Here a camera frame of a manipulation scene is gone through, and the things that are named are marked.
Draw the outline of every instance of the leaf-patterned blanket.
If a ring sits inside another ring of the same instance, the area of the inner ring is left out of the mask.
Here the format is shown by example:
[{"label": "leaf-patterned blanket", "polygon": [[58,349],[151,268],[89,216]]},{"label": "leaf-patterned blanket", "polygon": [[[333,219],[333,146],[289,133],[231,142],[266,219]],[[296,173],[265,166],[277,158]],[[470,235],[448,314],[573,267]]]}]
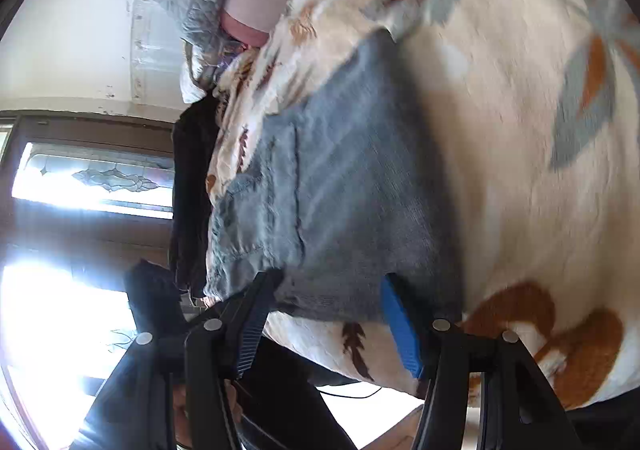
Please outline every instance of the leaf-patterned blanket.
[{"label": "leaf-patterned blanket", "polygon": [[[262,117],[319,88],[380,26],[402,41],[446,162],[464,329],[516,331],[567,408],[639,386],[640,23],[624,0],[291,0],[222,80],[212,202],[247,167]],[[266,331],[420,394],[386,326],[273,313]]]}]

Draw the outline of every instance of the person's hand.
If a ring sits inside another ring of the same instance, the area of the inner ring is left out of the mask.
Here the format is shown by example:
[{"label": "person's hand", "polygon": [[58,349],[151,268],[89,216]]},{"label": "person's hand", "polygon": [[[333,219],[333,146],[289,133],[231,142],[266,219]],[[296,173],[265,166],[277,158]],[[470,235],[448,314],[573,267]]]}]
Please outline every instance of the person's hand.
[{"label": "person's hand", "polygon": [[[238,405],[238,392],[231,385],[229,380],[225,380],[226,397],[229,400],[229,409],[235,423],[240,423],[242,419],[242,407]],[[186,411],[187,389],[184,385],[174,386],[174,430],[175,441],[180,445],[191,448],[191,429],[189,426],[189,413]]]}]

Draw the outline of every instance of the blue gripper pad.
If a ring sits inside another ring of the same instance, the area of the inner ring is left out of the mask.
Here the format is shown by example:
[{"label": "blue gripper pad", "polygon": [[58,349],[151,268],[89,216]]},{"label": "blue gripper pad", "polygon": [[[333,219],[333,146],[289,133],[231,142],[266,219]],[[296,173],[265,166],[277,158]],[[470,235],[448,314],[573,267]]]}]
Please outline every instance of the blue gripper pad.
[{"label": "blue gripper pad", "polygon": [[420,340],[388,275],[382,279],[380,297],[382,311],[394,336],[402,365],[414,378],[419,378],[424,367],[420,358]]}]

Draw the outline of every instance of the floral blanket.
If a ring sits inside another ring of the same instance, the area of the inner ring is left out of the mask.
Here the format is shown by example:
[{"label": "floral blanket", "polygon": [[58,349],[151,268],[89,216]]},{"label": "floral blanket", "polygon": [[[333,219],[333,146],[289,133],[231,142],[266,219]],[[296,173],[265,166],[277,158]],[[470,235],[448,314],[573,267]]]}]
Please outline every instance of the floral blanket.
[{"label": "floral blanket", "polygon": [[[380,26],[402,41],[446,162],[463,328],[516,331],[567,408],[639,386],[640,23],[624,0],[291,0],[221,81],[212,203],[251,161],[262,117],[318,89]],[[386,326],[273,313],[266,332],[419,394]]]}]

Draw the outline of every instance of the round rivet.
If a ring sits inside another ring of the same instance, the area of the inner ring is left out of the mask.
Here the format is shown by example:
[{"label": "round rivet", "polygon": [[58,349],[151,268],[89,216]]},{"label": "round rivet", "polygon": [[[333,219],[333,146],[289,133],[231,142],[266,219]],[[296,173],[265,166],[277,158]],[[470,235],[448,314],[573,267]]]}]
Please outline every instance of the round rivet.
[{"label": "round rivet", "polygon": [[207,331],[217,331],[222,327],[222,321],[220,318],[210,318],[204,322],[204,329]]},{"label": "round rivet", "polygon": [[136,336],[136,343],[138,345],[147,345],[153,339],[154,336],[151,333],[140,333]]},{"label": "round rivet", "polygon": [[502,333],[502,339],[505,342],[508,342],[510,344],[514,344],[518,340],[520,340],[520,337],[517,334],[515,334],[513,331],[505,331],[504,333]]},{"label": "round rivet", "polygon": [[436,331],[441,331],[441,332],[448,331],[449,328],[451,327],[451,324],[449,323],[449,321],[445,320],[444,318],[436,318],[433,321],[433,324],[431,325]]}]

